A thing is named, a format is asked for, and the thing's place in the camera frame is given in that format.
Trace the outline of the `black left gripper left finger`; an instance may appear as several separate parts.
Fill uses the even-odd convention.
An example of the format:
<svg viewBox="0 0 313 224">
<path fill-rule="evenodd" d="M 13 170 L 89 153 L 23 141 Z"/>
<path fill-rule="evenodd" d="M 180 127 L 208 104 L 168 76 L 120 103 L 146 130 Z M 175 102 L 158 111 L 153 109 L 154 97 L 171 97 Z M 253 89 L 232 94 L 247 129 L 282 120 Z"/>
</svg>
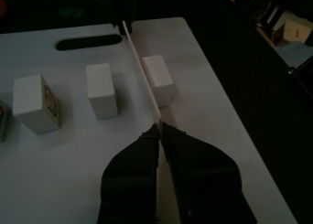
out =
<svg viewBox="0 0 313 224">
<path fill-rule="evenodd" d="M 157 126 L 114 156 L 102 175 L 97 224 L 157 224 Z"/>
</svg>

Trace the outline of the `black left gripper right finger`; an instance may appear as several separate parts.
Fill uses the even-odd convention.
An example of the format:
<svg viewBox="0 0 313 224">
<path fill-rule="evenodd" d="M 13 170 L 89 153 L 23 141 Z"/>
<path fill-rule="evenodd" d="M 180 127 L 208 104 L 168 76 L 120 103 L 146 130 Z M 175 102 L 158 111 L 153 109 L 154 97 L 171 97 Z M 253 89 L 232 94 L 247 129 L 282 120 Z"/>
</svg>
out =
<svg viewBox="0 0 313 224">
<path fill-rule="evenodd" d="M 181 224 L 257 224 L 235 159 L 167 123 L 163 145 Z"/>
</svg>

